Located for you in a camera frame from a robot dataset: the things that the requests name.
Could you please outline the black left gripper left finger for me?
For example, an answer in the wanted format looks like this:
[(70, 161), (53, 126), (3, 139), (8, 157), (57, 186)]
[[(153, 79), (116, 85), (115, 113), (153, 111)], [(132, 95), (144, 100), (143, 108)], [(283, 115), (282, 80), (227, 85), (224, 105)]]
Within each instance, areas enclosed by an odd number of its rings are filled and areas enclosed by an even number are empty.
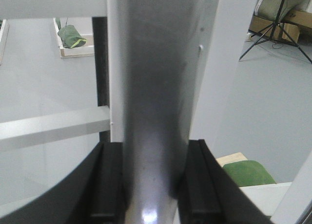
[(123, 224), (122, 144), (100, 142), (63, 180), (2, 224)]

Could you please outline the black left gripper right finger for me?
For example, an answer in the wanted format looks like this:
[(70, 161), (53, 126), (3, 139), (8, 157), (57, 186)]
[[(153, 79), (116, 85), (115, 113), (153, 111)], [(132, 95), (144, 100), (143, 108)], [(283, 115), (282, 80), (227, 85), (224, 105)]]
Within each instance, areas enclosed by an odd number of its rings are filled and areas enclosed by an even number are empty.
[(178, 194), (182, 224), (269, 224), (219, 165), (204, 140), (190, 140)]

